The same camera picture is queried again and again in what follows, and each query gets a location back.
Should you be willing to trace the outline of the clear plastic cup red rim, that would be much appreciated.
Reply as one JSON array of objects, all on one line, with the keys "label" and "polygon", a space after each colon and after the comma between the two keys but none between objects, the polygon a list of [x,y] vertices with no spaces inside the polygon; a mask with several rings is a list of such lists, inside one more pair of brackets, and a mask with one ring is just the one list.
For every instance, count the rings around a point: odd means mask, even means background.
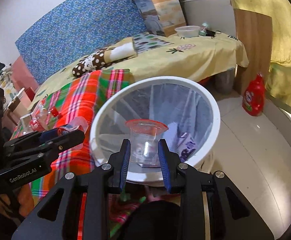
[{"label": "clear plastic cup red rim", "polygon": [[159,167],[158,141],[168,126],[154,120],[134,119],[126,122],[130,129],[130,161],[141,167]]}]

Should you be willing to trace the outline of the clear square plastic container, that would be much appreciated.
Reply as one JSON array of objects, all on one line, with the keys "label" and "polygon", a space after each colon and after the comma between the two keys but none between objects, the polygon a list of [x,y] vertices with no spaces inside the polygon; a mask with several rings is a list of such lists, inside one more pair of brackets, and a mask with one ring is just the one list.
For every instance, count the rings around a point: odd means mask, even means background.
[{"label": "clear square plastic container", "polygon": [[31,116],[30,113],[28,113],[26,115],[23,115],[20,118],[20,122],[21,122],[21,125],[22,125],[22,133],[23,134],[28,134],[28,133],[32,133],[33,132],[33,129],[32,129],[32,126],[31,126],[31,121],[32,121],[32,116]]}]

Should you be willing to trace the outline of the red green plaid blanket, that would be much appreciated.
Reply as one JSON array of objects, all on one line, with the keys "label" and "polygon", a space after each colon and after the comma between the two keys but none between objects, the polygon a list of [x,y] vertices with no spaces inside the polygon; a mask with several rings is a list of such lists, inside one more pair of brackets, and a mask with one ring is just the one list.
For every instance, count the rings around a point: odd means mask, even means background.
[{"label": "red green plaid blanket", "polygon": [[97,70],[74,79],[55,92],[44,92],[38,104],[47,110],[55,108],[58,116],[49,115],[45,122],[49,129],[67,124],[83,126],[84,142],[78,147],[60,153],[52,163],[52,171],[30,184],[35,204],[67,173],[83,175],[91,172],[95,161],[89,149],[89,135],[97,112],[109,98],[131,85],[133,75],[128,69]]}]

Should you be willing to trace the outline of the pineapple print fabric bundle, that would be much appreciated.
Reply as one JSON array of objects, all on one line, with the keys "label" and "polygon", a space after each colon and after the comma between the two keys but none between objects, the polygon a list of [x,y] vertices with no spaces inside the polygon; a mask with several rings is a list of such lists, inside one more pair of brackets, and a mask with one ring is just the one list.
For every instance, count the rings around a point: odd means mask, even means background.
[{"label": "pineapple print fabric bundle", "polygon": [[0,70],[0,88],[4,91],[3,107],[6,108],[18,94],[12,80],[13,70],[11,66],[5,66]]}]

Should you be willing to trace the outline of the red detergent bottle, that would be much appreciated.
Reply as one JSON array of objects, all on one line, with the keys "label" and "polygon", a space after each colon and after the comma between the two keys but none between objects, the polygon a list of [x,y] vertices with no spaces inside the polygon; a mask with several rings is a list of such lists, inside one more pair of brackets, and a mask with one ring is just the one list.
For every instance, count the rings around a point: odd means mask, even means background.
[{"label": "red detergent bottle", "polygon": [[242,97],[242,107],[251,116],[259,116],[264,108],[265,83],[261,73],[252,80]]}]

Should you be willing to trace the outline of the yellow bed sheet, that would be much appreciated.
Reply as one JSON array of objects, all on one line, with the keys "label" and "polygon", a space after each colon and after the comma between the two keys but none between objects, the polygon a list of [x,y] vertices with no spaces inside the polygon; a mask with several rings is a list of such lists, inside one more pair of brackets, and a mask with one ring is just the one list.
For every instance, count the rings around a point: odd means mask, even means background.
[{"label": "yellow bed sheet", "polygon": [[114,64],[95,77],[99,95],[109,99],[135,81],[157,76],[178,76],[199,82],[236,65],[246,68],[248,57],[243,43],[224,33],[214,37],[165,38],[168,45],[147,50],[137,57]]}]

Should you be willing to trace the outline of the brown polka dot pillow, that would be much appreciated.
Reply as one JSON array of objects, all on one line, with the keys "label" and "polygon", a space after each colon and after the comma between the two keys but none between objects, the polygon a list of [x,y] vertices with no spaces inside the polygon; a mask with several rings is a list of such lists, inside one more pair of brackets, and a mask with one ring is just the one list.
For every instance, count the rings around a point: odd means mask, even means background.
[{"label": "brown polka dot pillow", "polygon": [[122,39],[113,45],[97,49],[89,56],[81,59],[72,69],[72,75],[76,78],[82,75],[101,70],[137,56],[132,37]]}]

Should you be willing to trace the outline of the clear plastic bowl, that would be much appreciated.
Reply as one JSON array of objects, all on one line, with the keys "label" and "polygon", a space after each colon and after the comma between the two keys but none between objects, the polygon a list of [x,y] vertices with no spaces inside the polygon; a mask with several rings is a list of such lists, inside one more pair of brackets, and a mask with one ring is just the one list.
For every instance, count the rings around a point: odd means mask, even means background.
[{"label": "clear plastic bowl", "polygon": [[191,38],[199,36],[200,27],[196,25],[188,25],[175,28],[176,34],[179,37]]}]

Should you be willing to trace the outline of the small green jar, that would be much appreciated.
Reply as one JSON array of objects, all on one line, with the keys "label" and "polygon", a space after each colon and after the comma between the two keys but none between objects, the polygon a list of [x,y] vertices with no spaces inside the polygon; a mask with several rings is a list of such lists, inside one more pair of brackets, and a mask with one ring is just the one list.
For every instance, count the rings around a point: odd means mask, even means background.
[{"label": "small green jar", "polygon": [[207,36],[208,29],[209,29],[209,24],[206,22],[203,22],[202,26],[200,27],[199,35],[200,36]]}]

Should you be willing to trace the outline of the yellow curtain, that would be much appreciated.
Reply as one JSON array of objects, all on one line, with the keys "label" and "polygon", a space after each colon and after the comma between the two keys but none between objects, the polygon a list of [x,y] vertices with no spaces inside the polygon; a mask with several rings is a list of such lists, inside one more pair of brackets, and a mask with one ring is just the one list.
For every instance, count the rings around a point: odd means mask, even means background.
[{"label": "yellow curtain", "polygon": [[291,107],[291,4],[288,0],[233,0],[236,9],[272,18],[272,53],[267,91]]}]

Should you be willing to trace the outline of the blue floral headboard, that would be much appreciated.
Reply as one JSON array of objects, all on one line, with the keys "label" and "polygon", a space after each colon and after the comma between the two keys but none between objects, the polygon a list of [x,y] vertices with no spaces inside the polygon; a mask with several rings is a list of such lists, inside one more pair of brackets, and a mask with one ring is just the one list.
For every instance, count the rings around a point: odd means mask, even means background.
[{"label": "blue floral headboard", "polygon": [[15,44],[42,84],[80,57],[145,31],[131,0],[66,0],[37,20]]}]

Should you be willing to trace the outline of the printed bedding package box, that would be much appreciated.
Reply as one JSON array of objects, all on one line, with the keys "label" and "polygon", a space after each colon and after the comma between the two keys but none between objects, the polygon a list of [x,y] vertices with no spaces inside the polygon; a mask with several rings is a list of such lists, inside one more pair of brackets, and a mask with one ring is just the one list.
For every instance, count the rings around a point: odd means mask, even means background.
[{"label": "printed bedding package box", "polygon": [[137,6],[149,33],[164,37],[184,27],[186,20],[179,0],[132,0]]}]

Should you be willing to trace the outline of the wooden bed footboard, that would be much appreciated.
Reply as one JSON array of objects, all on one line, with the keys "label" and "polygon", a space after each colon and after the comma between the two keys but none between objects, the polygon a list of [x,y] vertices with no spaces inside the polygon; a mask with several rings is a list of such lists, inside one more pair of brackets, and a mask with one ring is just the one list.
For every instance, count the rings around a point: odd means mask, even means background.
[{"label": "wooden bed footboard", "polygon": [[237,38],[245,47],[248,66],[239,65],[234,90],[243,95],[258,73],[266,80],[272,53],[272,18],[257,12],[234,9]]}]

